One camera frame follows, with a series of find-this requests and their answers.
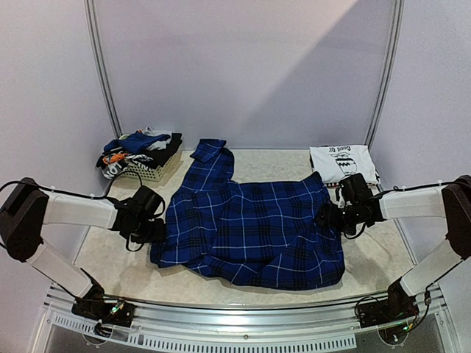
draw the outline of folded clothing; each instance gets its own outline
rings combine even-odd
[[[144,150],[141,152],[143,155],[152,158],[151,162],[145,164],[151,169],[163,167],[165,163],[169,161],[170,157],[177,153],[181,144],[182,134],[171,134],[171,140],[166,149],[161,149],[159,151]]]
[[[345,177],[357,173],[363,174],[366,183],[379,184],[368,146],[310,147],[310,153],[313,171],[318,171],[322,181],[328,186],[335,186]]]
[[[102,173],[107,179],[112,179],[116,174],[126,170],[129,164],[136,165],[145,171],[153,171],[158,167],[163,167],[177,153],[181,144],[182,134],[171,134],[171,140],[165,149],[143,150],[141,153],[133,154],[123,146],[109,143],[96,162],[96,167],[102,169]]]
[[[145,129],[140,130],[140,132],[142,132],[145,136],[168,136],[166,140],[159,140],[154,142],[152,145],[146,148],[147,151],[154,151],[155,149],[166,149],[167,145],[171,141],[171,134],[173,133],[172,131],[167,130],[153,130],[150,127],[146,127]]]
[[[107,144],[103,149],[105,152],[110,152],[113,149],[122,147],[130,153],[137,154],[152,146],[156,142],[163,141],[166,144],[165,141],[170,138],[171,136],[166,134],[158,136],[148,136],[143,134],[142,132],[137,131],[134,134],[129,135],[125,139],[116,139],[110,141],[110,143]]]

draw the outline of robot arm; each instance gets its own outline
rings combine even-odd
[[[340,182],[340,190],[346,207],[326,204],[317,221],[350,235],[356,233],[357,224],[370,227],[387,219],[442,217],[447,221],[445,239],[389,286],[386,301],[358,306],[361,326],[384,324],[418,313],[415,296],[471,256],[471,176],[461,176],[446,185],[395,189],[374,196],[363,176],[355,174]]]
[[[134,306],[120,302],[119,313],[113,312],[117,309],[105,302],[99,283],[42,239],[41,229],[43,224],[78,224],[118,231],[128,242],[158,242],[165,236],[165,224],[155,215],[161,204],[164,208],[163,199],[145,186],[118,201],[64,194],[25,178],[0,209],[0,236],[9,256],[30,264],[75,297],[73,313],[94,320],[108,317],[107,323],[128,327]]]

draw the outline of pile of clothes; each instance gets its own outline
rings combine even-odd
[[[163,167],[182,144],[182,134],[153,130],[149,127],[110,141],[96,162],[107,179],[133,164],[145,171]]]

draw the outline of fabric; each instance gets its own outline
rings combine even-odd
[[[106,179],[112,179],[126,169],[127,164],[123,160],[120,160],[119,162],[106,165],[105,168],[102,169],[102,173]]]
[[[161,149],[160,151],[142,151],[141,153],[152,158],[153,162],[147,163],[146,165],[152,169],[156,169],[157,167],[163,167],[169,161],[170,157],[177,153],[181,144],[182,134],[172,134],[170,143],[167,145],[166,149]]]
[[[341,237],[314,221],[330,202],[318,173],[300,182],[231,181],[234,156],[222,140],[201,140],[166,212],[167,236],[151,261],[177,264],[234,285],[308,290],[344,273]]]
[[[126,157],[126,162],[132,163],[145,171],[155,170],[155,168],[152,167],[155,164],[155,161],[151,157],[147,157],[145,154],[132,154]]]
[[[124,158],[126,158],[127,155],[128,153],[110,154],[108,156],[103,157],[103,163],[105,165],[113,164],[113,163],[119,162],[120,160],[123,160]]]
[[[171,134],[172,131],[167,131],[167,130],[153,130],[150,127],[146,127],[145,129],[142,129],[141,132],[145,136],[160,136],[160,135],[165,135],[168,136],[166,140],[163,141],[157,141],[154,142],[152,145],[146,148],[147,151],[154,151],[154,150],[159,150],[159,149],[166,149],[167,145],[171,141]]]
[[[142,132],[135,132],[125,139],[112,140],[103,149],[110,152],[113,149],[122,147],[126,151],[138,154],[158,141],[166,141],[171,138],[170,135],[146,136]]]
[[[127,168],[130,163],[144,171],[152,171],[164,166],[170,157],[178,151],[181,144],[182,134],[172,134],[171,141],[165,150],[130,154],[122,146],[117,146],[108,152],[104,152],[96,161],[96,167],[101,168],[103,175],[108,179],[112,179],[116,174]]]
[[[369,156],[368,146],[310,147],[313,171],[318,171],[322,181],[333,186],[349,175],[361,173],[366,183],[377,185],[376,168]]]

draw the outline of metal frame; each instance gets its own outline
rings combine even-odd
[[[375,138],[392,75],[403,2],[403,0],[394,0],[394,15],[380,90],[365,137],[365,144],[368,146],[372,145]],[[95,1],[85,0],[85,10],[103,96],[113,132],[118,137],[122,135],[121,125],[100,43]],[[396,225],[411,259],[414,264],[417,263],[402,224],[396,221]],[[387,294],[383,292],[372,296],[382,300]],[[456,332],[438,285],[432,287],[431,296],[433,301],[430,314],[436,319],[444,348],[446,352],[459,352]],[[292,353],[334,352],[342,348],[339,347],[339,342],[346,343],[348,338],[350,339],[349,348],[356,346],[355,333],[376,329],[374,327],[360,328],[354,314],[354,307],[358,300],[359,298],[350,298],[282,307],[231,306],[230,308],[197,305],[181,307],[178,304],[136,300],[134,304],[138,308],[133,326],[130,329],[119,327],[115,331],[121,333],[121,338],[117,340],[121,344],[158,349],[160,352],[281,353],[282,350]],[[56,285],[51,286],[43,305],[43,318],[32,347],[33,352],[44,352],[53,325],[93,336],[90,333],[92,323],[71,314],[72,304],[73,299],[67,293]],[[424,303],[418,304],[421,312],[424,312]],[[325,345],[328,344],[327,342],[334,342],[337,346],[330,348]]]
[[[386,293],[374,297],[382,300]],[[438,286],[431,289],[431,297],[430,315],[437,320],[443,345],[447,352],[458,352],[456,334]],[[424,312],[423,295],[418,299]],[[247,306],[203,309],[136,301],[132,327],[115,327],[110,341],[159,352],[337,352],[354,348],[355,334],[376,330],[360,328],[354,313],[357,301],[342,299],[270,310]],[[32,352],[44,352],[53,325],[97,338],[91,333],[93,321],[71,314],[73,302],[62,289],[51,286]]]
[[[108,79],[108,74],[106,70],[105,58],[103,56],[95,0],[84,1],[85,12],[88,20],[88,30],[90,32],[90,38],[93,49],[93,56],[96,62],[96,70],[99,76],[100,85],[102,87],[103,97],[107,106],[108,115],[110,117],[111,126],[113,128],[113,133],[117,138],[119,138],[121,135],[123,135],[123,132],[121,128],[121,123],[118,118],[118,113],[116,112],[116,106],[113,100],[110,81]],[[386,99],[386,93],[392,75],[392,66],[394,63],[397,42],[399,39],[400,23],[403,16],[404,0],[393,1],[394,10],[391,19],[391,30],[389,32],[389,43],[386,51],[386,57],[384,60],[383,73],[381,75],[380,89],[378,91],[378,96],[375,101],[371,121],[369,124],[369,128],[366,132],[366,137],[364,141],[364,144],[370,147],[375,138],[376,130],[378,129],[378,123],[380,120],[380,115],[383,110],[384,102]]]
[[[87,15],[88,31],[90,32],[91,46],[96,63],[96,71],[100,85],[102,86],[103,98],[105,99],[108,116],[110,117],[111,127],[116,138],[123,135],[121,124],[119,123],[118,113],[111,94],[110,81],[106,70],[105,59],[103,57],[102,43],[100,41],[98,30],[98,19],[96,17],[96,7],[94,0],[85,0],[85,13]]]
[[[386,59],[384,62],[383,74],[381,77],[381,85],[376,98],[375,108],[373,109],[372,119],[369,124],[368,132],[365,137],[365,145],[371,148],[373,140],[375,139],[376,130],[383,111],[386,94],[389,87],[389,82],[392,75],[392,67],[394,64],[394,57],[396,56],[397,42],[399,40],[400,24],[403,18],[404,0],[394,0],[394,15],[391,21],[391,31],[389,33],[389,45],[386,52]]]

